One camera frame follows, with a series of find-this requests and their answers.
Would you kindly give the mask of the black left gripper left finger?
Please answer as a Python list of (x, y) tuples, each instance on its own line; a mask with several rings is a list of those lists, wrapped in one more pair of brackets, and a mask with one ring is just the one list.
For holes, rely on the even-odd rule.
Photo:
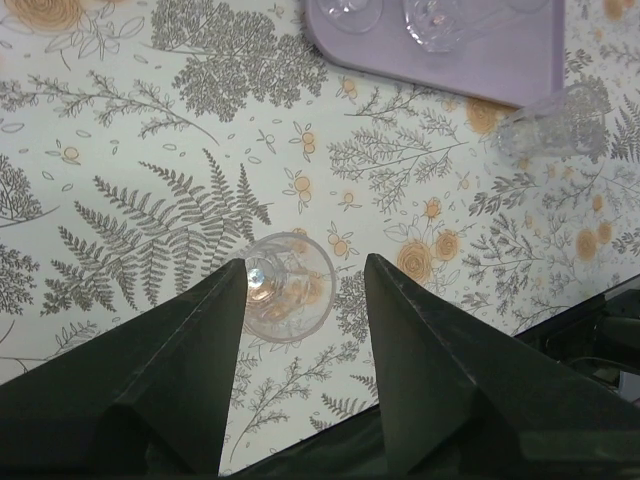
[(220, 465), (247, 294), (234, 259), (190, 290), (1, 388), (1, 471), (134, 475), (150, 446)]

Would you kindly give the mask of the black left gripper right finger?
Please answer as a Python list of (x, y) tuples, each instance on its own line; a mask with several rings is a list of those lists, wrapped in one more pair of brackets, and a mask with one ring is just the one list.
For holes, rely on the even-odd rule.
[(635, 476), (639, 410), (423, 289), (364, 270), (389, 469), (418, 476)]

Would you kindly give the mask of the small clear tumbler front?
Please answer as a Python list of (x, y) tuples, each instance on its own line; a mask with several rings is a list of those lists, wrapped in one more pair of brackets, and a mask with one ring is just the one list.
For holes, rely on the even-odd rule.
[(306, 235), (268, 235), (238, 252), (247, 272), (245, 330), (272, 343), (317, 332), (333, 307), (336, 272), (326, 251)]

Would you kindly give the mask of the small clear shot glass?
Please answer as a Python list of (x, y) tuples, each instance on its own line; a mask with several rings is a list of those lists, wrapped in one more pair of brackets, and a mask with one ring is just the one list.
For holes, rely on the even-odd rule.
[(575, 84), (506, 116), (497, 146), (513, 158), (589, 155), (603, 145), (607, 111), (593, 87)]

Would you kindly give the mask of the clear faceted tumbler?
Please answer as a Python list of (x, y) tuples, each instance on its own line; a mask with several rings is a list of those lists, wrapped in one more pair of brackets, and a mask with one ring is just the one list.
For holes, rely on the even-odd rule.
[(469, 1), (409, 0), (403, 10), (407, 32), (430, 53), (454, 51), (478, 33)]

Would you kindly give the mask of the tall clear champagne flute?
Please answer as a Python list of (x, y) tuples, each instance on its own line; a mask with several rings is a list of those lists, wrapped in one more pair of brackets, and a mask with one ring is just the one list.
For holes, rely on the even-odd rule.
[(371, 30), (383, 12), (382, 0), (317, 0), (316, 4), (330, 24), (351, 34)]

